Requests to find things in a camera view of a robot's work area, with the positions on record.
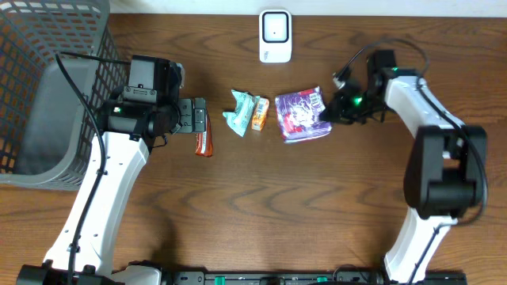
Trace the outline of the purple sanitary pad pack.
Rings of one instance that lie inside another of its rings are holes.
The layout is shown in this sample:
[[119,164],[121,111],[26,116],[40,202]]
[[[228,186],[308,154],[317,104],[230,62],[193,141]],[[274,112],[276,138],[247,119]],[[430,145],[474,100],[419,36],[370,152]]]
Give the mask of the purple sanitary pad pack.
[[319,115],[325,110],[322,89],[317,86],[275,98],[276,118],[285,143],[321,138],[332,131],[329,122]]

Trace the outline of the red snack bar wrapper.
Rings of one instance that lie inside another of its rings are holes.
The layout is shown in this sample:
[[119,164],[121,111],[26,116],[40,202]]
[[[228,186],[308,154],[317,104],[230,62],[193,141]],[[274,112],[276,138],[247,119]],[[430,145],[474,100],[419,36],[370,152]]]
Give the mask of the red snack bar wrapper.
[[206,131],[196,134],[195,154],[201,157],[210,158],[213,153],[212,125],[209,115],[206,115]]

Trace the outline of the mint green snack wrapper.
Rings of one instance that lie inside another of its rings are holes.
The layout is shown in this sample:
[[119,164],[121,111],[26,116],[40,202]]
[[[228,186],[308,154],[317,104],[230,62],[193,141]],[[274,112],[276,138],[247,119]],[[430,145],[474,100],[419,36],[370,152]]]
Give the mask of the mint green snack wrapper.
[[223,117],[227,126],[237,135],[243,137],[260,97],[235,89],[231,90],[231,93],[236,100],[235,110],[233,112],[223,112]]

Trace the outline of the orange juice carton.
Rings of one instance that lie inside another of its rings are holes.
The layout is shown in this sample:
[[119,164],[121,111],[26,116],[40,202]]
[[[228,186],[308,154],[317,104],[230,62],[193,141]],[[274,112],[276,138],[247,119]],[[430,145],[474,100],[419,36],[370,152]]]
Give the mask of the orange juice carton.
[[260,97],[252,116],[251,128],[253,130],[261,131],[263,129],[267,120],[268,110],[269,100]]

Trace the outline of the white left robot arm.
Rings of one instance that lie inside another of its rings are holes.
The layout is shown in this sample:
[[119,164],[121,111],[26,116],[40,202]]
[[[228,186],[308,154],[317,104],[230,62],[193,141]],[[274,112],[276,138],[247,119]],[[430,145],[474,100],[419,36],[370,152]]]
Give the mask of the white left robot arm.
[[171,284],[173,276],[149,260],[118,272],[113,255],[132,187],[158,137],[204,133],[203,98],[181,99],[185,69],[145,55],[129,62],[127,85],[93,111],[67,71],[64,78],[90,118],[95,136],[86,175],[64,228],[39,266],[23,265],[18,284]]

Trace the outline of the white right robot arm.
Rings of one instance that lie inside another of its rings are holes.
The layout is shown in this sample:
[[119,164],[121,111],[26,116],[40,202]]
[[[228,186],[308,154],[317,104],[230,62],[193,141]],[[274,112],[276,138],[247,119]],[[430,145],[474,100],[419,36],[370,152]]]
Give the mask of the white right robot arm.
[[335,124],[364,124],[392,111],[414,137],[404,180],[408,206],[394,245],[383,257],[383,281],[416,284],[454,226],[467,226],[467,210],[486,208],[485,130],[467,126],[432,94],[416,69],[402,68],[392,50],[367,57],[368,87],[361,89],[346,64],[333,75],[337,92],[320,118]]

